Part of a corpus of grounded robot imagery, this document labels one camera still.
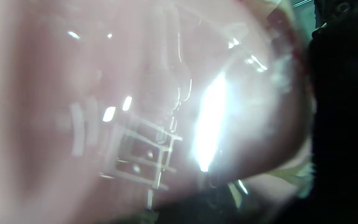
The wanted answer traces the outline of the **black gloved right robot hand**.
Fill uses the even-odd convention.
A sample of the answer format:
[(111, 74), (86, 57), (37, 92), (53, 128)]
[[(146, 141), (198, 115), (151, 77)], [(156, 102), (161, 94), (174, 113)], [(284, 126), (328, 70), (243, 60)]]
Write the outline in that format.
[(358, 224), (358, 0), (317, 0), (308, 47), (317, 96), (305, 198), (284, 206), (256, 192), (239, 211), (228, 187), (159, 210), (157, 224)]

